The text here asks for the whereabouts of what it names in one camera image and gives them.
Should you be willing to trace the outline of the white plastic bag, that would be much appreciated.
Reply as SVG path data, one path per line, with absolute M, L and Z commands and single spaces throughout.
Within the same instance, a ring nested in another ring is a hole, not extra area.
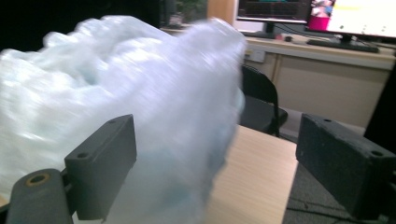
M 225 21 L 169 35 L 130 16 L 0 51 L 0 196 L 106 121 L 134 118 L 137 160 L 105 223 L 203 224 L 242 112 L 245 37 Z

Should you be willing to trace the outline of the beige office desk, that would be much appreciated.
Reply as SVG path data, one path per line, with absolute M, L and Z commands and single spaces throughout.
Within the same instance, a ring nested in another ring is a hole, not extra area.
M 250 37 L 248 49 L 265 51 L 263 63 L 246 60 L 276 85 L 279 104 L 364 128 L 395 57 L 390 49 L 378 53 L 310 46 L 302 37 L 292 42 Z

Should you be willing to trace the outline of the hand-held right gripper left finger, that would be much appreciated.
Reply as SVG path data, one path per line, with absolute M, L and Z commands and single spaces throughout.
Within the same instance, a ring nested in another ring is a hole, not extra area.
M 107 121 L 64 158 L 66 195 L 78 219 L 107 217 L 135 161 L 131 115 Z

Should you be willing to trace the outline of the black folding chair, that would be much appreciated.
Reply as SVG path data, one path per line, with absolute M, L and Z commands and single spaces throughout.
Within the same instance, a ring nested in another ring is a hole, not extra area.
M 260 70 L 243 64 L 242 92 L 245 107 L 240 124 L 279 137 L 279 129 L 287 121 L 288 112 L 279 107 L 273 82 Z

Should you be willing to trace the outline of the dark screen monitor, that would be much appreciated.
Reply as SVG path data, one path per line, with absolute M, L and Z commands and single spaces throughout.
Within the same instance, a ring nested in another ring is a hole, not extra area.
M 238 0 L 238 21 L 260 22 L 260 31 L 242 31 L 244 36 L 276 39 L 275 25 L 307 24 L 311 0 Z

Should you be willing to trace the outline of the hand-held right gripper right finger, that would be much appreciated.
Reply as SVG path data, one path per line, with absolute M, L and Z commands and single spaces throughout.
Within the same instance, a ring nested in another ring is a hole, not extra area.
M 396 154 L 345 126 L 303 114 L 297 161 L 360 220 L 396 220 Z

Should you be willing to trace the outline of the bright screen monitor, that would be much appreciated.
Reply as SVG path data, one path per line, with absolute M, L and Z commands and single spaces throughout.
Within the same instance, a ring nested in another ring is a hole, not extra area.
M 396 0 L 312 0 L 305 30 L 339 35 L 308 45 L 378 53 L 372 41 L 396 43 Z

